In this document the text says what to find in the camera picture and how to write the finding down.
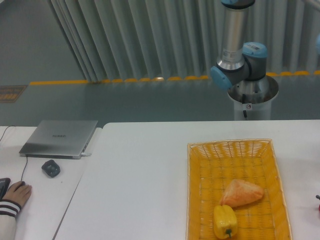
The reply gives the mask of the striped sleeve forearm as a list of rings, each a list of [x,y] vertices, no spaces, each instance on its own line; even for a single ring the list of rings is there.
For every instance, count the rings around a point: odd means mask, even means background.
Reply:
[[[16,235],[16,216],[21,206],[12,201],[2,199],[0,201],[0,239],[14,240]]]

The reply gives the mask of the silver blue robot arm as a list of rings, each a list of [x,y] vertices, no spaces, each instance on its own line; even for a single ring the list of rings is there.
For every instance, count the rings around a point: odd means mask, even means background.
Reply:
[[[223,0],[223,34],[212,80],[224,90],[267,72],[319,70],[318,0]]]

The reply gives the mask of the person's hand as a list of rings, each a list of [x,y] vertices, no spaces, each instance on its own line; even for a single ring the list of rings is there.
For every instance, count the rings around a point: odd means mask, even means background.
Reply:
[[[18,181],[14,183],[8,189],[2,200],[7,202],[14,202],[22,208],[27,203],[32,194],[32,186],[29,184],[21,186],[21,182],[24,181]]]

